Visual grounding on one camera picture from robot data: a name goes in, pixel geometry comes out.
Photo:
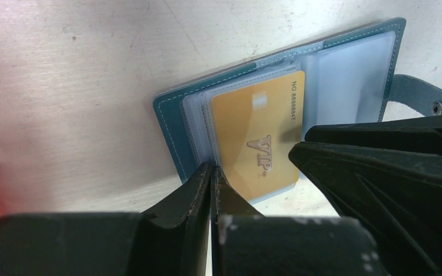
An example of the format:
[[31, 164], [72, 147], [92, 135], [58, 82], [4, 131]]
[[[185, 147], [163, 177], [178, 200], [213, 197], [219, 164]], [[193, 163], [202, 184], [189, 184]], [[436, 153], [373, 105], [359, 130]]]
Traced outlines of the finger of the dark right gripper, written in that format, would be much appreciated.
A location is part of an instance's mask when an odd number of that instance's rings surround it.
[[442, 115], [404, 120], [316, 125], [305, 141], [346, 145], [442, 145]]
[[288, 157], [370, 232], [391, 275], [442, 275], [442, 156], [301, 142]]

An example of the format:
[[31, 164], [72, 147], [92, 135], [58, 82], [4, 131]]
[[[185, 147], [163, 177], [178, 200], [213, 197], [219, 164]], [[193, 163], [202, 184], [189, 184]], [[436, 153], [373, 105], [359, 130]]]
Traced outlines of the blue leather card holder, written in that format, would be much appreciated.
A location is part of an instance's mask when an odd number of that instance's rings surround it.
[[303, 176], [288, 153], [315, 125], [379, 122], [389, 102], [442, 115], [442, 89], [395, 74], [406, 21], [366, 24], [268, 54], [155, 96], [182, 182], [204, 162], [258, 202]]

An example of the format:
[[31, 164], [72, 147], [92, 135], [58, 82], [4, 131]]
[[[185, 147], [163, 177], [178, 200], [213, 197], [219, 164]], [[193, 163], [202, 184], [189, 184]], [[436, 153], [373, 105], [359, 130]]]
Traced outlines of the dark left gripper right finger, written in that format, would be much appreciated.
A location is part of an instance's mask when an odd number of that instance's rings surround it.
[[264, 216], [211, 173], [213, 275], [386, 275], [376, 241], [349, 217]]

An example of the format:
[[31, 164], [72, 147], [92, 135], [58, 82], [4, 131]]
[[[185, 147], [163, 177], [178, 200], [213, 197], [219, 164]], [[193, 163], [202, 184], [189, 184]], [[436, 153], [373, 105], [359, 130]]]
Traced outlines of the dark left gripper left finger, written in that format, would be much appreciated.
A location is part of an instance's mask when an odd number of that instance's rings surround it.
[[211, 171], [141, 213], [3, 216], [0, 275], [204, 275]]

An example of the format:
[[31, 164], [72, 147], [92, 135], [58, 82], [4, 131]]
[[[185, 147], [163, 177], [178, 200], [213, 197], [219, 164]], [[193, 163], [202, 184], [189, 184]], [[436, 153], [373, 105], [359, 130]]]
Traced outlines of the gold VIP card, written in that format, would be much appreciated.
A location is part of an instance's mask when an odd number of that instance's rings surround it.
[[304, 83], [296, 71], [211, 101], [222, 169], [248, 201], [299, 179], [288, 153], [302, 139]]

